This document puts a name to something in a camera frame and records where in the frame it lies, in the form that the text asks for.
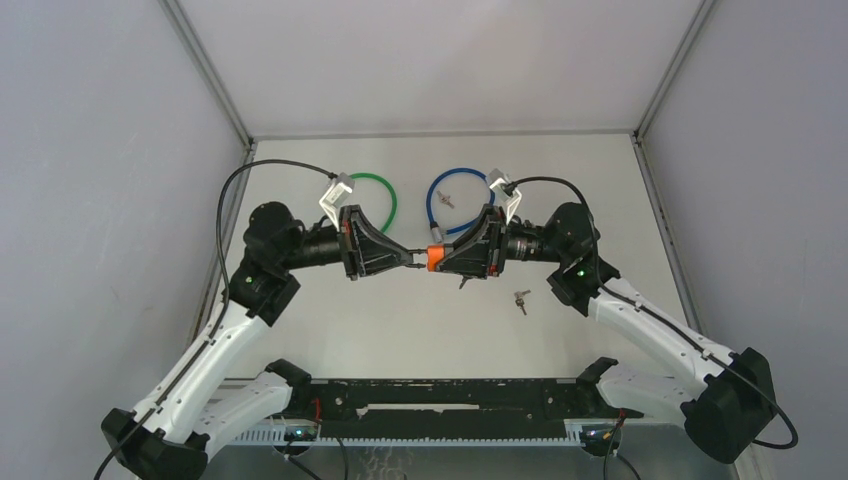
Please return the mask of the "silver green-lock keys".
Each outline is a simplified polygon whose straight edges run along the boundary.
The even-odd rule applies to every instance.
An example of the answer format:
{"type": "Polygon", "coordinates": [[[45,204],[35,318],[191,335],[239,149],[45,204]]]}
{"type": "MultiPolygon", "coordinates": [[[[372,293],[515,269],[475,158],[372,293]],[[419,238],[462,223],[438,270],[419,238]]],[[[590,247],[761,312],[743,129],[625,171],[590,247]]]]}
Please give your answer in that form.
{"type": "Polygon", "coordinates": [[[516,291],[514,293],[514,303],[524,316],[527,315],[527,310],[526,310],[526,306],[525,306],[526,297],[530,293],[531,293],[530,290],[521,290],[521,291],[516,291]]]}

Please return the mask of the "orange padlock with keys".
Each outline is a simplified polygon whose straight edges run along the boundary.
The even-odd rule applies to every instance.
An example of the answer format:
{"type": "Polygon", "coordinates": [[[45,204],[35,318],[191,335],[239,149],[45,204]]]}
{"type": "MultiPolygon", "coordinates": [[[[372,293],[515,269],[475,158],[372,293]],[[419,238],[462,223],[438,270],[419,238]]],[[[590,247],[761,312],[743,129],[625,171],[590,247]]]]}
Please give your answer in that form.
{"type": "Polygon", "coordinates": [[[454,246],[452,243],[432,244],[422,248],[410,249],[408,253],[411,255],[411,262],[405,265],[405,268],[411,269],[426,269],[433,273],[446,273],[458,275],[461,280],[459,289],[463,289],[466,283],[472,280],[472,277],[466,274],[453,271],[441,270],[440,265],[452,253],[454,246]]]}

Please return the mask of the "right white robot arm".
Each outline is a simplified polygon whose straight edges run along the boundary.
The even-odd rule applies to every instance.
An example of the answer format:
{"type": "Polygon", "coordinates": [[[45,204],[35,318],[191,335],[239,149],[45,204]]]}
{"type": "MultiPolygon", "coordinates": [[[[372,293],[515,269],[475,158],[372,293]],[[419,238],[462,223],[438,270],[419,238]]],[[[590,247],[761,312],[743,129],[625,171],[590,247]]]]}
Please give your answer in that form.
{"type": "Polygon", "coordinates": [[[613,362],[578,388],[582,410],[602,416],[614,407],[675,423],[709,457],[734,463],[778,414],[768,360],[666,317],[600,258],[598,237],[578,203],[560,205],[543,226],[485,205],[454,242],[428,247],[427,268],[469,280],[497,276],[508,261],[556,264],[547,283],[560,303],[617,331],[668,373],[639,375],[613,362]]]}

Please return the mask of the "blue cable lock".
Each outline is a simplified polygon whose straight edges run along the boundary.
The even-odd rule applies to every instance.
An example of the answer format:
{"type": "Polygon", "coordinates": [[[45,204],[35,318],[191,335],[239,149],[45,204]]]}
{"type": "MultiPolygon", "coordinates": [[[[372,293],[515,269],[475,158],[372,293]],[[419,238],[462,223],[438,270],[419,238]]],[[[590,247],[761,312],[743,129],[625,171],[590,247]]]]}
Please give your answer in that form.
{"type": "Polygon", "coordinates": [[[480,209],[494,202],[494,194],[486,175],[470,167],[454,167],[438,174],[425,194],[425,215],[434,243],[444,243],[448,237],[459,235],[472,227],[480,209]],[[441,204],[439,190],[451,197],[454,209],[441,204]]]}

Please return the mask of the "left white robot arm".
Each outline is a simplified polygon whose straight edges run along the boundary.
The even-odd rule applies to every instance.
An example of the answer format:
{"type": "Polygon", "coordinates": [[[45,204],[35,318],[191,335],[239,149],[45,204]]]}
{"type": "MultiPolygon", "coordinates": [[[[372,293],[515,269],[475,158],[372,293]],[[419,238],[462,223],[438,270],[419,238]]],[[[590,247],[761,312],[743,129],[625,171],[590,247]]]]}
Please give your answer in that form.
{"type": "Polygon", "coordinates": [[[280,202],[260,205],[243,235],[244,257],[217,308],[165,378],[131,410],[112,409],[101,423],[112,458],[140,479],[197,479],[212,457],[260,419],[311,407],[311,388],[274,370],[235,398],[207,402],[227,370],[269,332],[298,292],[296,269],[340,263],[352,280],[412,264],[413,254],[374,227],[357,205],[338,225],[308,230],[280,202]]]}

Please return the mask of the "green cable lock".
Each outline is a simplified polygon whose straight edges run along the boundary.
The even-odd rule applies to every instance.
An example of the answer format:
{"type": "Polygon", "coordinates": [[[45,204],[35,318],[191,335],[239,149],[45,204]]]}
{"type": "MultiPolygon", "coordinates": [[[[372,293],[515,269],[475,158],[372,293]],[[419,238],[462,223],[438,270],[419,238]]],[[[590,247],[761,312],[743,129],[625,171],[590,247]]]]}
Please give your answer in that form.
{"type": "Polygon", "coordinates": [[[380,231],[382,233],[387,233],[394,223],[394,220],[395,220],[396,215],[397,215],[398,206],[399,206],[398,196],[397,196],[396,190],[394,189],[393,185],[383,176],[375,174],[375,173],[371,173],[371,172],[357,172],[357,173],[351,174],[350,177],[354,180],[365,179],[365,180],[375,181],[375,182],[381,184],[385,188],[385,190],[387,191],[387,193],[389,195],[389,199],[390,199],[390,210],[389,210],[389,213],[388,213],[386,220],[383,222],[382,226],[380,227],[380,231]]]}

